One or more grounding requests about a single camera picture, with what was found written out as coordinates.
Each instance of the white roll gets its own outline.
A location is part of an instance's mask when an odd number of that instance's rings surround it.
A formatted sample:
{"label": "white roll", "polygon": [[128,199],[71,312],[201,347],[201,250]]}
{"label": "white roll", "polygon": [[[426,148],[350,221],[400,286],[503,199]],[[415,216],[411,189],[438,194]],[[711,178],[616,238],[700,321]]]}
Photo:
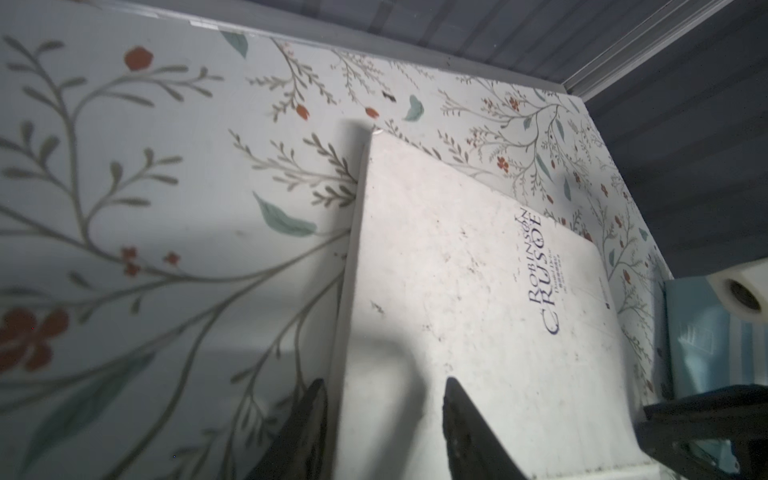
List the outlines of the white roll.
{"label": "white roll", "polygon": [[768,258],[713,273],[707,281],[732,315],[747,322],[768,323]]}

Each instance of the gray wall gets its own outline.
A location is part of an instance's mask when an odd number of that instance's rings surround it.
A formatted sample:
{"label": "gray wall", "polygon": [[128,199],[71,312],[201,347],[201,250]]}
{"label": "gray wall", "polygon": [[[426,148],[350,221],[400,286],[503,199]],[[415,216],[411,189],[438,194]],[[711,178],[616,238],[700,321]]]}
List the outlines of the gray wall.
{"label": "gray wall", "polygon": [[666,0],[254,0],[563,82]]}
{"label": "gray wall", "polygon": [[588,108],[675,276],[768,256],[768,2],[735,0]]}

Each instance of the floral pattern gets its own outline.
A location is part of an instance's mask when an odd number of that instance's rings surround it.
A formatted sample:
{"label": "floral pattern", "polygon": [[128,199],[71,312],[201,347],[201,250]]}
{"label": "floral pattern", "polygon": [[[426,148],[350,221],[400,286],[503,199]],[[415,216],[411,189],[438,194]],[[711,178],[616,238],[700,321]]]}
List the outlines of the floral pattern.
{"label": "floral pattern", "polygon": [[328,372],[373,128],[592,241],[669,392],[669,273],[579,99],[73,2],[0,27],[4,477],[244,477]]}

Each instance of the blue and white striped object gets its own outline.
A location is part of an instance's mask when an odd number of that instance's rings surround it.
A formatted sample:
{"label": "blue and white striped object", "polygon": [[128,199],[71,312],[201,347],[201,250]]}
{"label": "blue and white striped object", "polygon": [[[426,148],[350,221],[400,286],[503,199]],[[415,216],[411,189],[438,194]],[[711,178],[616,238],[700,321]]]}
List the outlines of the blue and white striped object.
{"label": "blue and white striped object", "polygon": [[[671,280],[667,288],[667,321],[676,398],[729,385],[768,386],[768,328],[744,322],[723,307],[707,279]],[[697,442],[712,462],[738,472],[729,442]]]}

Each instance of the red flower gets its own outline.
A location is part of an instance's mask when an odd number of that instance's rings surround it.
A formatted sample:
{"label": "red flower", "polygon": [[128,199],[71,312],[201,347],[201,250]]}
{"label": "red flower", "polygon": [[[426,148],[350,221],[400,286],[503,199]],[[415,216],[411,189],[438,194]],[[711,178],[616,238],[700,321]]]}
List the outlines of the red flower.
{"label": "red flower", "polygon": [[310,117],[310,111],[306,109],[304,105],[297,105],[296,106],[296,113],[299,114],[301,118],[306,120]]}
{"label": "red flower", "polygon": [[509,162],[507,162],[506,159],[504,159],[504,157],[498,158],[497,165],[499,168],[501,168],[504,171],[504,173],[506,174],[509,173]]}
{"label": "red flower", "polygon": [[163,258],[163,261],[165,263],[170,263],[171,265],[174,265],[174,266],[179,264],[179,260],[181,260],[181,257],[179,257],[174,252],[168,252],[168,255],[166,255],[165,258]]}
{"label": "red flower", "polygon": [[124,272],[128,276],[136,276],[136,274],[139,273],[139,270],[141,270],[141,267],[136,263],[128,262],[125,264]]}
{"label": "red flower", "polygon": [[46,340],[61,335],[69,326],[69,315],[63,309],[56,309],[48,314],[40,328],[34,313],[26,308],[17,307],[5,312],[0,328],[0,345],[10,344],[9,349],[0,350],[0,373],[17,366],[24,359],[29,347],[32,355],[24,368],[34,372],[51,362],[53,350]]}
{"label": "red flower", "polygon": [[120,249],[120,254],[121,257],[123,257],[124,262],[129,262],[131,259],[136,258],[136,247],[122,247]]}
{"label": "red flower", "polygon": [[131,71],[144,70],[152,63],[152,52],[144,47],[133,47],[123,57],[125,66]]}

